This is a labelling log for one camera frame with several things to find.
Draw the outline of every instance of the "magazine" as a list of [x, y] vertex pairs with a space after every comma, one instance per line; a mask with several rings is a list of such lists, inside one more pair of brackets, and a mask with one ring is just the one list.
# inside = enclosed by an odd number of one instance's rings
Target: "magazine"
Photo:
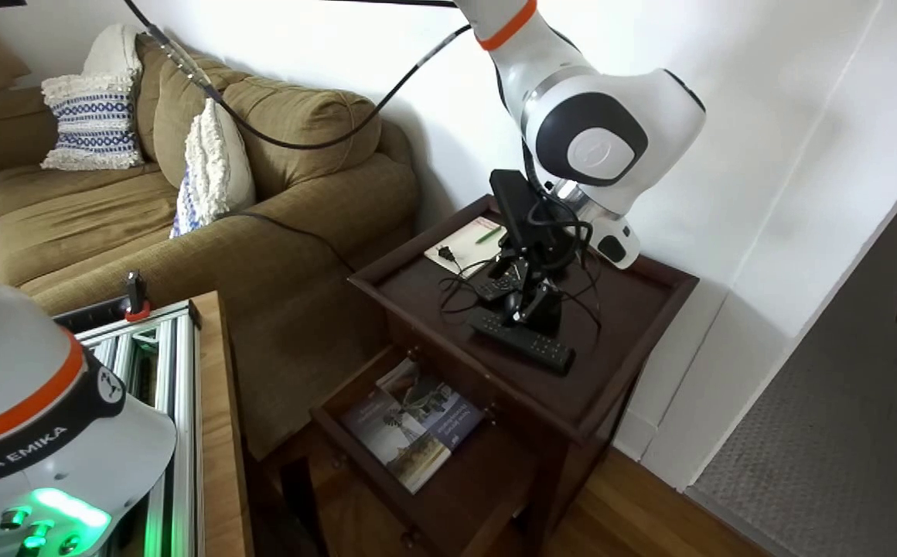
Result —
[[357, 402], [345, 424], [410, 488], [417, 491], [477, 431], [483, 412], [445, 381], [402, 359]]

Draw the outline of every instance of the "tan couch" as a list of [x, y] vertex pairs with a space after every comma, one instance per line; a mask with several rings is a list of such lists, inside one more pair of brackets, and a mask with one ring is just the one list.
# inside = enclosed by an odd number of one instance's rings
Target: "tan couch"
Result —
[[[54, 113], [39, 89], [0, 94], [0, 283], [51, 311], [117, 297], [126, 271], [142, 275], [158, 307], [219, 292], [249, 448], [264, 458], [382, 342], [377, 311], [348, 287], [345, 264], [362, 267], [411, 235], [411, 148], [390, 120], [312, 153], [244, 134], [251, 212], [282, 225], [225, 218], [168, 238], [184, 141], [205, 97], [149, 40], [141, 60], [136, 134], [149, 165], [136, 171], [41, 171], [55, 141]], [[270, 137], [319, 141], [371, 111], [353, 94], [205, 68]]]

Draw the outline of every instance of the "wooden floor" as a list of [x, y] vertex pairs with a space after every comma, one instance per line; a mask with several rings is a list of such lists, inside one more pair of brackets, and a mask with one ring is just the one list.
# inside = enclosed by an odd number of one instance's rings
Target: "wooden floor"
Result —
[[[425, 554], [406, 545], [406, 527], [351, 472], [342, 458], [312, 464], [319, 521], [329, 557], [402, 557]], [[517, 557], [517, 536], [506, 539], [491, 557]], [[719, 517], [669, 488], [623, 452], [607, 452], [563, 524], [552, 536], [544, 557], [758, 557], [764, 554]]]

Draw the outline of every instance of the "throw pillow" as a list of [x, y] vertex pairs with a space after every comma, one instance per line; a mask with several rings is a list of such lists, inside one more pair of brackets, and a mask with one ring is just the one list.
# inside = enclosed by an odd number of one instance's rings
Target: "throw pillow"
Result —
[[126, 26], [110, 26], [90, 43], [82, 75], [141, 75], [136, 32]]
[[172, 235], [187, 235], [253, 204], [253, 173], [233, 113], [205, 99], [187, 137], [187, 171]]
[[55, 148], [46, 171], [126, 171], [142, 165], [133, 113], [133, 76], [63, 75], [45, 79], [45, 103], [55, 113]]

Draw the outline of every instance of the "book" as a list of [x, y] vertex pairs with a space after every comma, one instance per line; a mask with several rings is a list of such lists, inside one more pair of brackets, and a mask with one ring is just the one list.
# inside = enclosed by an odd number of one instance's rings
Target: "book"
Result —
[[477, 218], [425, 252], [428, 260], [450, 269], [453, 275], [470, 277], [477, 269], [503, 254], [507, 229], [489, 218]]
[[345, 424], [410, 488], [417, 491], [477, 431], [483, 412], [417, 361], [377, 376]]

